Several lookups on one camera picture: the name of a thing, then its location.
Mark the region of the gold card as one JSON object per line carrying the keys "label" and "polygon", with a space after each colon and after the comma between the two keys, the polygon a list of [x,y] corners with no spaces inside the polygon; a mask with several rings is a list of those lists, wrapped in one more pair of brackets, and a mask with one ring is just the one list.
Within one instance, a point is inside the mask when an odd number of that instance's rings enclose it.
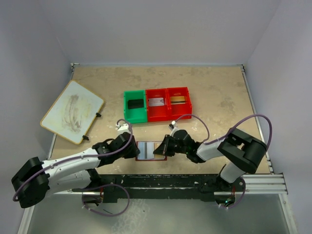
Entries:
{"label": "gold card", "polygon": [[186,102],[186,99],[184,96],[171,96],[170,97],[171,104],[183,104]]}
{"label": "gold card", "polygon": [[[154,150],[160,146],[161,142],[154,143]],[[154,154],[154,160],[165,160],[166,156]]]}

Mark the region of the red leather card holder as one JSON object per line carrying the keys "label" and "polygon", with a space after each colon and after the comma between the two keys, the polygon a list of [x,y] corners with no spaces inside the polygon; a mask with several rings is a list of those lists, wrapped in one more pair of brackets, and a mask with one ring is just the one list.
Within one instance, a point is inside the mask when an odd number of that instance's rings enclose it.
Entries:
{"label": "red leather card holder", "polygon": [[161,144],[161,141],[138,141],[137,146],[140,150],[136,161],[166,161],[167,157],[154,154],[154,150]]}

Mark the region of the silver VIP card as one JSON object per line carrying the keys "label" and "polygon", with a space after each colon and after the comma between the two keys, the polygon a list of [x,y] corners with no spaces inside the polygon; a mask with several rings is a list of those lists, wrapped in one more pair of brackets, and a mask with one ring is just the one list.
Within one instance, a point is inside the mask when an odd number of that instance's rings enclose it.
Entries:
{"label": "silver VIP card", "polygon": [[140,154],[137,156],[138,160],[153,160],[154,159],[154,142],[138,142]]}

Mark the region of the black VIP card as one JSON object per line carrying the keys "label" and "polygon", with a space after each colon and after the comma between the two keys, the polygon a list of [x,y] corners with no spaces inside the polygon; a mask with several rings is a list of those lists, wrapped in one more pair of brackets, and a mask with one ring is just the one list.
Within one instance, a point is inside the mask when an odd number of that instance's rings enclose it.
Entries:
{"label": "black VIP card", "polygon": [[130,109],[137,109],[144,107],[144,100],[143,99],[130,99],[127,102],[127,108]]}

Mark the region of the white card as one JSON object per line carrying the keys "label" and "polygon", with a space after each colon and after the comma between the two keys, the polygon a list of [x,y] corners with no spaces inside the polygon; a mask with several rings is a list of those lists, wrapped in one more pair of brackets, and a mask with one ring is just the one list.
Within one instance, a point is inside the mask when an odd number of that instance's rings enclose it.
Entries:
{"label": "white card", "polygon": [[164,106],[164,105],[165,105],[165,100],[162,97],[148,99],[149,107],[157,107],[157,106]]}

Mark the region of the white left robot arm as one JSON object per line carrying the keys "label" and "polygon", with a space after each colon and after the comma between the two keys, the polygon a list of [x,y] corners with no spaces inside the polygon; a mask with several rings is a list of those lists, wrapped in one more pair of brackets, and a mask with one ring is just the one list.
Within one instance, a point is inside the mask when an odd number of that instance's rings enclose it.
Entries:
{"label": "white left robot arm", "polygon": [[125,132],[61,159],[41,161],[33,157],[11,179],[15,190],[13,201],[19,202],[22,208],[29,208],[57,192],[98,190],[104,180],[97,168],[120,158],[135,158],[139,153],[135,137]]}

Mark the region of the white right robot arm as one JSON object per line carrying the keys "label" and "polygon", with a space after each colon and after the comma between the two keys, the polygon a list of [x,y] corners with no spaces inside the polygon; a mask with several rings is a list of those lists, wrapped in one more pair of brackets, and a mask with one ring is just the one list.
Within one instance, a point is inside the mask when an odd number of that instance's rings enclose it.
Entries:
{"label": "white right robot arm", "polygon": [[263,141],[237,128],[224,140],[212,144],[194,141],[186,130],[174,130],[171,134],[165,135],[153,154],[162,156],[185,154],[193,163],[204,163],[212,158],[224,156],[230,162],[223,167],[216,183],[219,189],[227,191],[239,177],[257,171],[267,149],[268,146]]}

